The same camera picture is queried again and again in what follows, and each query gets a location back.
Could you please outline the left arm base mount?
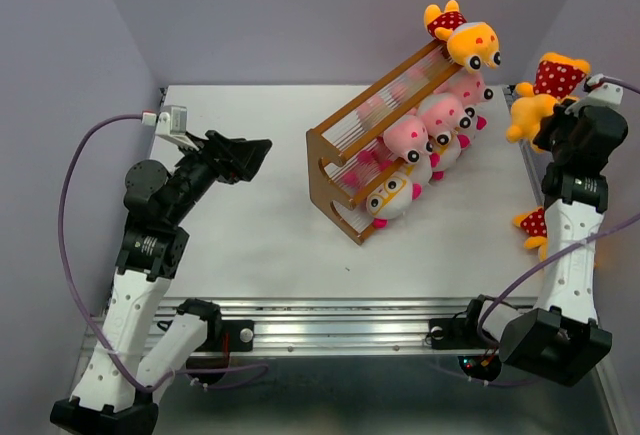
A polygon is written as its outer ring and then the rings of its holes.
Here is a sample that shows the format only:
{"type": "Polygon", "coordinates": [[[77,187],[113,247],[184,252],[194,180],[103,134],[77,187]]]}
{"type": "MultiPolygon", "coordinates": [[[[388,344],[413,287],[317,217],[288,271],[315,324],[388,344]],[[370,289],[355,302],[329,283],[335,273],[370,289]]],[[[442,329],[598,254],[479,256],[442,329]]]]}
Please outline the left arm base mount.
{"type": "Polygon", "coordinates": [[[222,320],[196,349],[196,356],[187,360],[190,382],[203,388],[219,385],[230,374],[231,355],[253,350],[254,328],[255,322],[250,319],[222,320]]]}

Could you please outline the pink plush with wheels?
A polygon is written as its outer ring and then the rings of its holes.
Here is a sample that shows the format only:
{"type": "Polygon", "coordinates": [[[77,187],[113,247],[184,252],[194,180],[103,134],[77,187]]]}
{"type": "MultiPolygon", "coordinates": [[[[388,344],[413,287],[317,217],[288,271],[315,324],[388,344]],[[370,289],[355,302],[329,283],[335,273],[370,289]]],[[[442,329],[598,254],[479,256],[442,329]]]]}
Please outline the pink plush with wheels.
{"type": "Polygon", "coordinates": [[[493,91],[485,84],[480,71],[469,73],[462,69],[435,88],[408,114],[418,115],[426,111],[434,111],[447,119],[452,119],[464,109],[493,98],[493,91]]]}

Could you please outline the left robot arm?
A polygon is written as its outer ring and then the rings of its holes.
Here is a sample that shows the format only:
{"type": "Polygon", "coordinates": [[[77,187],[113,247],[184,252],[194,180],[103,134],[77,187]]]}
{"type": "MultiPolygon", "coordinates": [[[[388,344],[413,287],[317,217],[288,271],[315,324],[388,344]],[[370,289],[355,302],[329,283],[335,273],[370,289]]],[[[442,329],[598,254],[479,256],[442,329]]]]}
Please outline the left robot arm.
{"type": "Polygon", "coordinates": [[[146,159],[125,176],[127,218],[106,317],[71,395],[54,403],[51,422],[71,434],[150,434],[159,403],[188,358],[222,337],[218,305],[189,298],[146,352],[160,302],[178,270],[189,235],[181,223],[216,183],[249,182],[272,147],[269,139],[226,138],[210,130],[188,145],[173,169],[146,159]]]}

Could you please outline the white glasses plush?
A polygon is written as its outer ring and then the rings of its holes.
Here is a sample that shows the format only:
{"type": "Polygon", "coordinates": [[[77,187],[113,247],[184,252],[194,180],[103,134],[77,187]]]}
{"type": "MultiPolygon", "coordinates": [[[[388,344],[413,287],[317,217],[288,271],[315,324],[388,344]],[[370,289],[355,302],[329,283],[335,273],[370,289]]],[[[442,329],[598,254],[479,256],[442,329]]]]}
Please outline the white glasses plush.
{"type": "MultiPolygon", "coordinates": [[[[376,163],[358,163],[339,177],[347,188],[357,192],[373,180],[381,171],[376,163]]],[[[423,190],[406,175],[394,171],[381,182],[358,207],[341,212],[343,218],[358,232],[369,225],[375,229],[385,228],[390,220],[402,216],[423,190]]]]}
{"type": "MultiPolygon", "coordinates": [[[[394,164],[393,160],[378,154],[374,154],[374,159],[381,172],[394,164]]],[[[403,162],[396,168],[396,172],[406,175],[414,184],[418,184],[422,190],[425,190],[433,176],[433,167],[430,161],[421,159],[415,164],[403,162]]]]}
{"type": "Polygon", "coordinates": [[[470,145],[471,140],[464,134],[450,134],[442,135],[438,139],[431,138],[430,142],[434,153],[439,155],[439,161],[433,168],[432,178],[442,180],[445,171],[455,164],[462,150],[470,145]]]}

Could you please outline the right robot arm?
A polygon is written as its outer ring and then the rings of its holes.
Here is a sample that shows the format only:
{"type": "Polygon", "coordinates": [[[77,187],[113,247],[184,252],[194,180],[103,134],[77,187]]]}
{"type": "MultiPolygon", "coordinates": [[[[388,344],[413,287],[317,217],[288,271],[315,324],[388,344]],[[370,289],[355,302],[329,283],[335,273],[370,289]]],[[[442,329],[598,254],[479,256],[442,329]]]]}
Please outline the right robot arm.
{"type": "Polygon", "coordinates": [[[609,188],[602,170],[628,135],[615,102],[585,97],[553,108],[534,133],[535,147],[551,154],[541,182],[547,228],[547,256],[519,277],[537,272],[544,280],[533,308],[504,305],[512,282],[494,299],[472,300],[460,321],[463,339],[497,351],[500,361],[571,387],[611,350],[594,304],[595,249],[606,236],[601,224],[609,188]]]}

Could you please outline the yellow bear plush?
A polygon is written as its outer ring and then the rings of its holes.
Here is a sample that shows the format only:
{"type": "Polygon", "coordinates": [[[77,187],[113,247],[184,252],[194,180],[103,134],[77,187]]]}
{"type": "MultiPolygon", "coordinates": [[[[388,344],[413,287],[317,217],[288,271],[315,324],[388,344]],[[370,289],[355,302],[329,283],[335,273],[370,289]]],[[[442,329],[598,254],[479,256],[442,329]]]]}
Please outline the yellow bear plush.
{"type": "Polygon", "coordinates": [[[423,22],[427,32],[446,45],[450,58],[467,72],[475,73],[483,66],[496,69],[501,65],[500,42],[495,30],[486,22],[469,22],[456,0],[443,8],[426,7],[423,22]]]}
{"type": "Polygon", "coordinates": [[[512,218],[512,224],[526,235],[523,247],[530,251],[536,250],[539,260],[544,261],[548,247],[544,207],[539,206],[516,215],[512,218]]]}
{"type": "Polygon", "coordinates": [[[511,123],[506,140],[533,143],[543,119],[553,114],[554,107],[572,96],[575,88],[591,72],[587,60],[571,58],[556,52],[546,52],[540,58],[533,82],[520,82],[515,86],[518,95],[510,109],[511,123]]]}

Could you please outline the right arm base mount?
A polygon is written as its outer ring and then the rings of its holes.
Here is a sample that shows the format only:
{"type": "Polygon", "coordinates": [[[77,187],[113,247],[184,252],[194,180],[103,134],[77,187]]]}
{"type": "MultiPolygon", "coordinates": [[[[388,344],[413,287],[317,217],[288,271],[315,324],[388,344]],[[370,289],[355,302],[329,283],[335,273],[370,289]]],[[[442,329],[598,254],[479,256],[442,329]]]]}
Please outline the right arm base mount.
{"type": "Polygon", "coordinates": [[[428,321],[425,343],[435,351],[459,351],[459,372],[471,383],[491,388],[515,388],[523,381],[500,381],[502,363],[498,352],[482,341],[470,326],[463,312],[450,317],[436,317],[428,321]]]}

